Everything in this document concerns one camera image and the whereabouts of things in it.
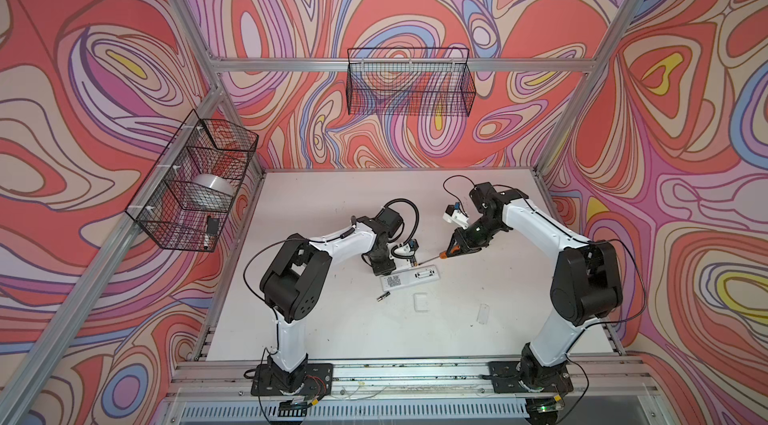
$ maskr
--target white table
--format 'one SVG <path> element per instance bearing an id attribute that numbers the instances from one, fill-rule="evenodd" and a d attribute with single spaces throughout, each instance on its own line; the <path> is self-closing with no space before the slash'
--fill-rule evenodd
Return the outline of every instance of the white table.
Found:
<path id="1" fill-rule="evenodd" d="M 259 360 L 265 346 L 275 345 L 274 315 L 243 283 L 243 268 L 261 248 L 297 232 L 305 237 L 340 230 L 351 215 L 373 217 L 384 203 L 404 197 L 421 213 L 416 232 L 417 258 L 434 257 L 448 246 L 456 228 L 442 220 L 455 199 L 442 182 L 462 173 L 475 183 L 513 186 L 546 209 L 528 170 L 408 170 L 359 172 L 270 172 L 266 174 L 254 219 L 216 324 L 207 360 Z M 448 181 L 461 197 L 470 221 L 479 217 L 468 198 L 469 181 Z M 406 222 L 406 204 L 392 206 Z M 258 291 L 264 271 L 280 245 L 265 251 L 248 269 Z M 306 348 L 312 360 L 343 358 L 477 357 L 519 354 L 538 334 L 552 310 L 549 287 L 554 264 L 519 232 L 498 233 L 485 250 L 436 260 L 441 279 L 410 287 L 376 301 L 379 277 L 360 257 L 332 262 L 320 300 L 307 315 Z M 414 310 L 413 295 L 426 293 L 430 310 Z M 481 304 L 490 307 L 487 324 L 479 324 Z M 601 327 L 589 328 L 573 353 L 610 353 Z"/>

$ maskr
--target psychedelic patterned wallpaper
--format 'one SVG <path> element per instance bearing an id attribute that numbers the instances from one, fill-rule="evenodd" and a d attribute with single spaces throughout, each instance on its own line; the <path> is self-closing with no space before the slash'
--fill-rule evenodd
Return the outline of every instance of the psychedelic patterned wallpaper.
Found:
<path id="1" fill-rule="evenodd" d="M 0 387 L 207 91 L 166 0 L 0 0 Z M 145 423 L 197 337 L 214 254 L 142 235 L 26 423 Z"/>
<path id="2" fill-rule="evenodd" d="M 475 57 L 590 57 L 622 0 L 188 0 L 213 55 L 346 56 L 451 46 Z M 579 74 L 477 73 L 472 116 L 350 117 L 345 74 L 232 73 L 267 168 L 531 166 Z"/>
<path id="3" fill-rule="evenodd" d="M 646 0 L 546 170 L 565 223 L 638 257 L 619 332 L 690 425 L 768 423 L 766 23 L 768 0 Z"/>

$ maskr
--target wire basket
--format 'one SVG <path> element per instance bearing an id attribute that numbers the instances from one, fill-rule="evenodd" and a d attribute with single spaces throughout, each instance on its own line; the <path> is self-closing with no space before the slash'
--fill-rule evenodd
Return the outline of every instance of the wire basket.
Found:
<path id="1" fill-rule="evenodd" d="M 226 120 L 195 117 L 194 129 L 158 188 L 141 206 L 126 209 L 161 248 L 215 250 L 256 153 L 256 133 Z M 216 188 L 205 185 L 205 177 L 216 179 Z M 138 212 L 129 211 L 136 208 Z"/>
<path id="2" fill-rule="evenodd" d="M 351 115 L 469 116 L 475 82 L 464 47 L 347 50 Z"/>

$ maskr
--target wall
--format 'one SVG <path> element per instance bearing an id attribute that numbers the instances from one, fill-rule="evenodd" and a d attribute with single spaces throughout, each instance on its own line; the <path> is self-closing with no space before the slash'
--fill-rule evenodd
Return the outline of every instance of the wall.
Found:
<path id="1" fill-rule="evenodd" d="M 629 244 L 622 324 L 683 423 L 768 423 L 768 0 L 646 0 L 546 182 Z M 624 265 L 624 307 L 640 310 Z"/>
<path id="2" fill-rule="evenodd" d="M 166 0 L 0 0 L 0 387 L 206 94 Z M 26 423 L 145 423 L 197 337 L 213 254 L 134 244 Z"/>
<path id="3" fill-rule="evenodd" d="M 335 57 L 466 45 L 475 57 L 590 57 L 623 0 L 188 0 L 213 55 Z M 346 74 L 223 76 L 268 168 L 531 166 L 579 74 L 478 73 L 470 118 L 350 117 Z"/>

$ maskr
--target qr code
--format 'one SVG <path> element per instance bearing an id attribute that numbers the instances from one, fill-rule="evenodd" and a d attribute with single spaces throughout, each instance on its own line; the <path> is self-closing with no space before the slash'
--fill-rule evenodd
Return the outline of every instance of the qr code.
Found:
<path id="1" fill-rule="evenodd" d="M 397 275 L 390 275 L 389 277 L 386 278 L 386 284 L 389 287 L 397 287 L 398 285 L 401 285 L 400 277 L 398 277 Z"/>

